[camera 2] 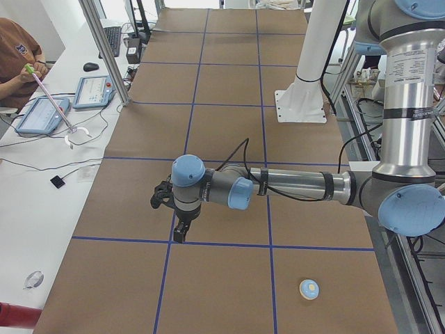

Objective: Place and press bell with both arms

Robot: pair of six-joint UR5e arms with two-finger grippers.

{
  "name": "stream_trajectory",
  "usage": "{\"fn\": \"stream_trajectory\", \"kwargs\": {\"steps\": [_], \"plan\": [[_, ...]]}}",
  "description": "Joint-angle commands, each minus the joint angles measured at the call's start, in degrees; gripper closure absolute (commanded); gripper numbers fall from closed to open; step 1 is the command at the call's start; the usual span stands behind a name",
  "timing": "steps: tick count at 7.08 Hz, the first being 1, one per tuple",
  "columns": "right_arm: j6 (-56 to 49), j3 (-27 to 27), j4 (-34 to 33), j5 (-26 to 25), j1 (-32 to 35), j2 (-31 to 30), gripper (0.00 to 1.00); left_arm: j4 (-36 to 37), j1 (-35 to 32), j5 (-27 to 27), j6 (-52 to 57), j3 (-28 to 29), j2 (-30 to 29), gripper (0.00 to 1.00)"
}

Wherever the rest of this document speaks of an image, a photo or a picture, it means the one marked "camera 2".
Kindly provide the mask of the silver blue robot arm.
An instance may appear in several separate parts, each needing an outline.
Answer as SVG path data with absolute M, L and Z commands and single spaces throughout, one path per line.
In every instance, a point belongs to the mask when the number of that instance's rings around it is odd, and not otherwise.
M 179 219 L 173 239 L 184 242 L 203 202 L 245 209 L 252 195 L 276 193 L 295 200 L 336 200 L 359 207 L 392 232 L 416 237 L 444 220 L 444 197 L 428 165 L 434 115 L 434 66 L 444 38 L 443 1 L 361 1 L 359 43 L 386 52 L 382 151 L 370 172 L 341 174 L 228 166 L 206 168 L 184 155 L 172 165 L 172 199 Z

